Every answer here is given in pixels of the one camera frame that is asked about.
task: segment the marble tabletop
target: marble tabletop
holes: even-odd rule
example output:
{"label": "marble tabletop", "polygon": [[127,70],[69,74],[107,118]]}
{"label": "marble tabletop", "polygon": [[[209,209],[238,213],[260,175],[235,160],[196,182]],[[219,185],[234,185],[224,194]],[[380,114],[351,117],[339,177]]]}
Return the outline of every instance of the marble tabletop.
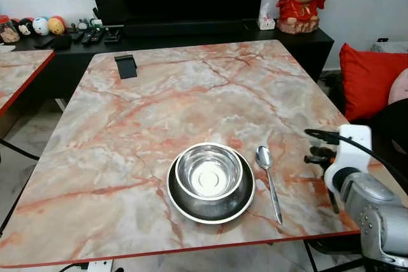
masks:
{"label": "marble tabletop", "polygon": [[52,50],[0,53],[0,115],[54,57]]}
{"label": "marble tabletop", "polygon": [[[119,78],[113,57],[124,54],[137,78]],[[278,41],[95,55],[0,238],[0,267],[358,233],[333,212],[320,168],[303,162],[304,129],[344,123]],[[224,225],[186,219],[166,193],[172,160],[202,141],[233,147],[256,177],[253,203]],[[283,225],[256,166],[259,145],[272,151]]]}

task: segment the pink cushion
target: pink cushion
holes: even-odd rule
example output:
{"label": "pink cushion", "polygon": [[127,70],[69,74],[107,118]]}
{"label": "pink cushion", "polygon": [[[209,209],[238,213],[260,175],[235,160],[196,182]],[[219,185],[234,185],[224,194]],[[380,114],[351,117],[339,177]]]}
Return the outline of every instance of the pink cushion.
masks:
{"label": "pink cushion", "polygon": [[391,86],[388,105],[405,98],[408,98],[408,68],[400,73]]}

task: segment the floor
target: floor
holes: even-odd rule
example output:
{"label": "floor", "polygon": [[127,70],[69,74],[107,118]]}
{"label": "floor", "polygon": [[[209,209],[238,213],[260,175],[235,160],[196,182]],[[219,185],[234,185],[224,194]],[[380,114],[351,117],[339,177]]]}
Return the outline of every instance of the floor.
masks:
{"label": "floor", "polygon": [[[61,117],[54,100],[45,101],[39,108],[32,108],[22,116],[5,137],[14,145],[40,155]],[[35,161],[0,145],[0,222],[3,222],[21,188],[29,178]],[[356,259],[358,256],[329,256],[312,250],[318,269],[326,269]],[[65,265],[25,269],[0,269],[0,272],[58,272]],[[202,250],[170,255],[155,255],[120,259],[113,262],[113,269],[123,267],[125,272],[239,272],[239,271],[312,271],[301,241],[254,245],[244,247]],[[364,271],[362,268],[350,271]]]}

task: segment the electrical wire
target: electrical wire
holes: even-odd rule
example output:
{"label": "electrical wire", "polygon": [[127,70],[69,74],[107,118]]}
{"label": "electrical wire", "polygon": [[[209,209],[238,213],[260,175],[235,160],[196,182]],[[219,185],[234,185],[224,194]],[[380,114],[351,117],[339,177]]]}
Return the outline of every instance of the electrical wire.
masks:
{"label": "electrical wire", "polygon": [[65,268],[63,268],[62,270],[60,270],[59,272],[64,272],[68,269],[71,269],[72,267],[81,267],[82,270],[88,269],[88,262],[84,262],[81,264],[70,264],[68,266],[66,266]]}
{"label": "electrical wire", "polygon": [[370,149],[362,146],[361,144],[351,140],[351,138],[347,138],[344,136],[339,135],[337,132],[328,132],[328,131],[322,131],[322,130],[314,130],[314,129],[306,129],[305,133],[308,134],[309,136],[313,136],[315,138],[318,138],[320,140],[324,140],[325,142],[332,144],[332,145],[338,145],[339,140],[345,141],[346,143],[349,143],[350,145],[359,148],[361,151],[364,151],[365,153],[371,155],[373,158],[375,158],[377,161],[382,163],[385,168],[391,171],[394,175],[398,177],[401,181],[408,186],[408,179],[404,175],[399,172],[397,168],[395,168],[393,165],[391,165],[388,161],[383,159],[381,156],[377,155]]}

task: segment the remote control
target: remote control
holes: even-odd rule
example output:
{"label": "remote control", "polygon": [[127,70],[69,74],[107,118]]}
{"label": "remote control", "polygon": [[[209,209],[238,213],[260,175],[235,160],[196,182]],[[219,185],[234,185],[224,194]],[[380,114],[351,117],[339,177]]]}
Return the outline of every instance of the remote control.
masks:
{"label": "remote control", "polygon": [[102,36],[103,36],[104,33],[105,33],[105,29],[104,29],[104,28],[102,28],[102,29],[97,28],[97,29],[96,29],[96,32],[94,33],[94,35],[93,35],[92,38],[91,38],[91,43],[97,43],[97,42],[99,42],[99,41],[101,40],[101,38],[102,38]]}
{"label": "remote control", "polygon": [[84,35],[84,32],[83,31],[78,31],[78,32],[72,33],[70,35],[72,37],[72,40],[74,42],[77,42],[82,38],[82,36]]}
{"label": "remote control", "polygon": [[83,45],[89,45],[89,44],[91,43],[91,38],[94,36],[95,32],[96,32],[95,29],[93,29],[93,30],[91,30],[91,31],[89,31],[89,32],[86,32],[86,33],[84,34],[84,38],[82,38],[81,43],[82,43]]}

